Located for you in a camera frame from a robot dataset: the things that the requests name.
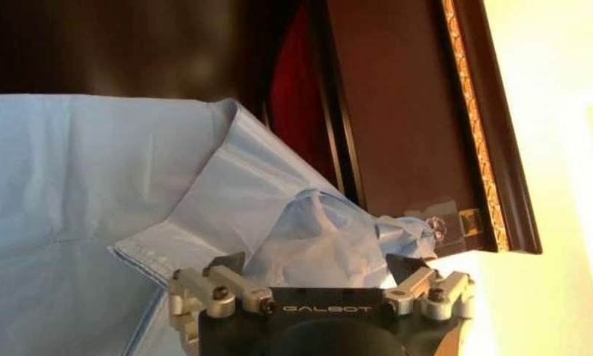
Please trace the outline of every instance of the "metal bracket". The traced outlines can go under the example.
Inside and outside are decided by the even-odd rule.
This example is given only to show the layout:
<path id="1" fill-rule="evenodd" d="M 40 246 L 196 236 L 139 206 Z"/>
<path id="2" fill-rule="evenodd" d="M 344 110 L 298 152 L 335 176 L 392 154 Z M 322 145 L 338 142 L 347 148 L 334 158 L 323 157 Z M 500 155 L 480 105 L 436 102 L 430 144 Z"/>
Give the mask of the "metal bracket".
<path id="1" fill-rule="evenodd" d="M 432 320 L 448 320 L 454 314 L 472 318 L 474 297 L 475 282 L 470 275 L 454 272 L 440 279 L 438 271 L 428 267 L 415 271 L 398 287 L 384 290 L 386 303 L 396 317 L 411 314 L 419 300 L 423 315 Z"/>
<path id="2" fill-rule="evenodd" d="M 236 296 L 227 286 L 212 283 L 192 268 L 179 269 L 170 283 L 170 324 L 180 333 L 182 347 L 188 355 L 198 353 L 198 314 L 226 318 L 236 312 Z"/>
<path id="3" fill-rule="evenodd" d="M 275 313 L 274 292 L 268 287 L 260 287 L 236 274 L 226 266 L 215 266 L 206 270 L 211 281 L 227 286 L 243 301 L 244 310 L 250 313 L 270 315 Z"/>

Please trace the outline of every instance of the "red cloth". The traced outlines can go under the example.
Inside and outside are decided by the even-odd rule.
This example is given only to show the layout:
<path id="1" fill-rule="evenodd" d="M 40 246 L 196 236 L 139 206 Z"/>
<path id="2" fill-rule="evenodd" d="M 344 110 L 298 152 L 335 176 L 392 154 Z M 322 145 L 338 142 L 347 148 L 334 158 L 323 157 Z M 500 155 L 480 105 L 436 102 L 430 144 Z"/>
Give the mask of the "red cloth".
<path id="1" fill-rule="evenodd" d="M 291 24 L 275 67 L 270 120 L 275 134 L 336 184 L 308 13 L 303 6 Z"/>

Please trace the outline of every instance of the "ornate gold molding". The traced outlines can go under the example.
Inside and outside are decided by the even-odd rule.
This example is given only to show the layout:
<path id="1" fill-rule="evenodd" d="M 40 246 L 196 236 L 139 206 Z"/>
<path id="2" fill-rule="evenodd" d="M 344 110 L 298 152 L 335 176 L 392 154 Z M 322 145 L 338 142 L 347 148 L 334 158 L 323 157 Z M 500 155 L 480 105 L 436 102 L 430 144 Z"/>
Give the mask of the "ornate gold molding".
<path id="1" fill-rule="evenodd" d="M 468 59 L 466 58 L 464 41 L 462 39 L 462 31 L 459 27 L 458 14 L 455 13 L 454 0 L 443 0 L 446 23 L 448 25 L 448 34 L 454 47 L 455 62 L 458 64 L 459 79 L 462 83 L 462 91 L 464 93 L 466 108 L 468 111 L 468 119 L 474 132 L 476 160 L 482 171 L 482 180 L 484 183 L 486 199 L 491 215 L 491 224 L 495 231 L 496 245 L 499 251 L 510 251 L 507 241 L 504 213 L 496 191 L 495 174 L 488 155 L 488 147 L 486 145 L 484 128 L 476 106 L 476 96 L 474 81 L 471 80 Z"/>

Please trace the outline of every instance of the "bolt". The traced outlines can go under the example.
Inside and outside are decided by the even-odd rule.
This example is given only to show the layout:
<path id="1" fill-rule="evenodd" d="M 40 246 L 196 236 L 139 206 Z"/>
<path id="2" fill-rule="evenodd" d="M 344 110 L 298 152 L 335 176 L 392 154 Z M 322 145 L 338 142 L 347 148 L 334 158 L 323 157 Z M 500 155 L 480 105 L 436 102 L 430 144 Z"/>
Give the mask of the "bolt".
<path id="1" fill-rule="evenodd" d="M 219 286 L 214 289 L 214 300 L 222 300 L 228 295 L 228 288 L 227 286 Z"/>
<path id="2" fill-rule="evenodd" d="M 259 304 L 259 309 L 264 315 L 272 315 L 276 308 L 278 304 L 275 303 L 274 299 L 264 299 Z"/>
<path id="3" fill-rule="evenodd" d="M 444 301 L 444 289 L 431 288 L 428 290 L 428 300 L 431 300 L 432 302 L 443 302 Z"/>

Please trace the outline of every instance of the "white wall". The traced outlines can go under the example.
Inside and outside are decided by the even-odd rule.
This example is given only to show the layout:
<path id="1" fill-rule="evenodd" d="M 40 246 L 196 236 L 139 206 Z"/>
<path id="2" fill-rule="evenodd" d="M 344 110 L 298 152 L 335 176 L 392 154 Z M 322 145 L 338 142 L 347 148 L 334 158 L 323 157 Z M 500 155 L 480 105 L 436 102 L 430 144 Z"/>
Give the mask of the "white wall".
<path id="1" fill-rule="evenodd" d="M 593 0 L 486 7 L 544 254 L 471 253 L 435 266 L 480 280 L 468 355 L 593 355 L 593 278 L 562 126 L 567 100 L 593 87 Z"/>

